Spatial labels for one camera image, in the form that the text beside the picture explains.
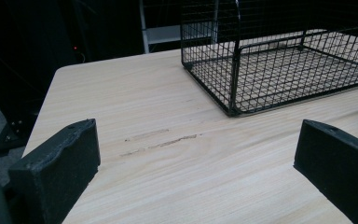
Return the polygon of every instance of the wood grain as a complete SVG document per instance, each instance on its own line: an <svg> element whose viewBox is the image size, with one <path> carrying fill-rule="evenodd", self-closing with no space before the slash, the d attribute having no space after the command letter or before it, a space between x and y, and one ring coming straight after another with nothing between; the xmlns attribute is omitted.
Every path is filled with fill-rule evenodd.
<svg viewBox="0 0 358 224"><path fill-rule="evenodd" d="M25 154L91 118L102 164L65 223L350 223L293 164L303 119L358 137L358 90L231 119L179 50L68 66Z"/></svg>

